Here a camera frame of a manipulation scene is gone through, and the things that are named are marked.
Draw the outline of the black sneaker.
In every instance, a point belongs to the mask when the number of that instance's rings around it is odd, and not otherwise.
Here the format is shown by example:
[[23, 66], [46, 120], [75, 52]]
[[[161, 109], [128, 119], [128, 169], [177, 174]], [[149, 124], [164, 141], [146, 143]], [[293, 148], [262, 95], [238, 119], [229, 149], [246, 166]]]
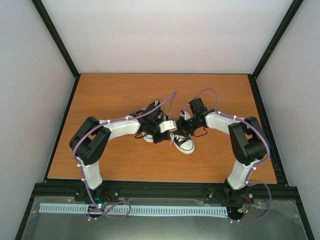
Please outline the black sneaker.
[[154, 143], [153, 134], [160, 133], [159, 124], [166, 120], [167, 117], [162, 111], [162, 106], [158, 107], [160, 104], [161, 102], [158, 99], [156, 99], [147, 107], [143, 107], [136, 112], [138, 115], [143, 115], [147, 112], [150, 112], [151, 110], [154, 110], [153, 112], [139, 119], [141, 121], [142, 137], [148, 143]]
[[175, 144], [174, 146], [183, 154], [186, 154], [186, 155], [192, 154], [195, 150], [195, 143], [193, 139], [188, 134], [185, 134], [185, 133], [175, 133], [175, 134], [185, 136], [186, 140], [180, 147], [175, 146]]

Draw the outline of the left black frame post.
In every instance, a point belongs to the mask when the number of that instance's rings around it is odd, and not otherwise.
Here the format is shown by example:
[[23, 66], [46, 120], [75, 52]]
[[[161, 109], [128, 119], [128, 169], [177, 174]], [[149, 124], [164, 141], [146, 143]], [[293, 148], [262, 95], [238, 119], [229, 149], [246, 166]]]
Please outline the left black frame post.
[[58, 33], [45, 5], [41, 0], [32, 0], [33, 6], [35, 7], [36, 11], [38, 12], [42, 22], [44, 23], [46, 29], [48, 30], [52, 40], [54, 41], [55, 45], [57, 46], [61, 56], [63, 57], [65, 63], [67, 64], [72, 76], [75, 80], [80, 78], [80, 73], [77, 70], [60, 34]]

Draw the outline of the black frame post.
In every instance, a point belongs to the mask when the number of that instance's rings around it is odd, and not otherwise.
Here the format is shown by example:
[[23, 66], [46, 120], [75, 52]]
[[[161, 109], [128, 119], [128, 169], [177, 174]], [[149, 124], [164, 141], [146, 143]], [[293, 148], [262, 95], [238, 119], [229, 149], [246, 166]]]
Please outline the black frame post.
[[252, 73], [252, 76], [255, 80], [258, 78], [258, 76], [262, 72], [263, 68], [265, 67], [273, 51], [277, 47], [278, 43], [280, 42], [281, 38], [283, 37], [284, 33], [286, 32], [287, 28], [289, 27], [290, 23], [292, 22], [293, 18], [295, 17], [296, 13], [298, 12], [303, 2], [304, 0], [293, 0], [291, 2], [288, 10], [286, 11], [284, 17], [282, 18], [279, 26], [277, 27], [273, 37], [271, 38], [267, 48], [263, 52], [257, 66], [255, 67]]
[[60, 34], [58, 33], [45, 5], [41, 0], [32, 0], [33, 6], [35, 7], [36, 11], [38, 12], [42, 22], [44, 23], [46, 29], [48, 30], [52, 40], [54, 41], [55, 45], [57, 46], [61, 56], [63, 57], [65, 63], [67, 64], [72, 76], [75, 80], [80, 78], [80, 73], [77, 70]]

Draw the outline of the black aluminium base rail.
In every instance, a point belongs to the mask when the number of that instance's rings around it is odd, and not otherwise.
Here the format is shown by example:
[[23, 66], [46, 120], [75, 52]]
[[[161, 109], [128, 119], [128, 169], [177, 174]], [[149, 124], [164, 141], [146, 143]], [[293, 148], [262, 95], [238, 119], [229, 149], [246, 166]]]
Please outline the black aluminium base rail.
[[140, 199], [195, 199], [210, 204], [242, 204], [252, 195], [257, 200], [300, 200], [296, 187], [284, 184], [258, 184], [238, 193], [225, 193], [222, 183], [165, 183], [105, 181], [96, 190], [86, 190], [80, 181], [47, 181], [37, 183], [31, 198], [73, 197], [77, 202], [95, 203], [110, 200]]

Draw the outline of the right black frame post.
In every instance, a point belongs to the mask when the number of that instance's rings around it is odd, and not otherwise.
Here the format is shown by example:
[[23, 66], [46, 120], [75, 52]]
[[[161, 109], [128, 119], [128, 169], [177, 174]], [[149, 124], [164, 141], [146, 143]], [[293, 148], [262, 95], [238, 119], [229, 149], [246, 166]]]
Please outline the right black frame post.
[[267, 48], [263, 52], [257, 66], [255, 67], [252, 73], [252, 76], [255, 80], [258, 78], [258, 76], [262, 72], [263, 68], [265, 67], [273, 51], [277, 47], [278, 43], [280, 42], [281, 38], [283, 37], [284, 33], [286, 32], [287, 28], [289, 27], [290, 23], [292, 22], [293, 18], [295, 17], [296, 13], [298, 12], [303, 2], [304, 0], [293, 0], [291, 2], [288, 10], [286, 11], [284, 17], [282, 18], [279, 26], [277, 27], [273, 37], [271, 38]]

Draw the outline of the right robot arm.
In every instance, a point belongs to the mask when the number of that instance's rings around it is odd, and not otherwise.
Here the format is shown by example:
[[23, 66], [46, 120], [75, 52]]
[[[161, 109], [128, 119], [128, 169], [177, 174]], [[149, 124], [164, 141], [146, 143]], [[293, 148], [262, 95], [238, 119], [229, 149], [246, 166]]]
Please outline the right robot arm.
[[194, 136], [197, 129], [214, 129], [230, 137], [235, 157], [233, 169], [223, 184], [226, 201], [234, 203], [245, 192], [251, 174], [257, 165], [270, 157], [270, 146], [256, 117], [241, 118], [208, 110], [201, 98], [188, 103], [192, 114], [185, 109], [180, 111], [178, 129]]

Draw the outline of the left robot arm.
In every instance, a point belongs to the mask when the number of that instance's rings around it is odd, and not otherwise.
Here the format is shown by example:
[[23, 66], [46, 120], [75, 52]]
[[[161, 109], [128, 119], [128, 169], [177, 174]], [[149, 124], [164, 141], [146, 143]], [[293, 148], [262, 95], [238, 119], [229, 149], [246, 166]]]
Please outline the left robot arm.
[[146, 109], [114, 120], [97, 120], [88, 117], [69, 142], [72, 154], [78, 161], [87, 184], [86, 195], [92, 201], [103, 198], [104, 188], [99, 159], [109, 140], [125, 135], [150, 135], [153, 143], [170, 139], [170, 132], [177, 129], [176, 123], [164, 115], [158, 100]]

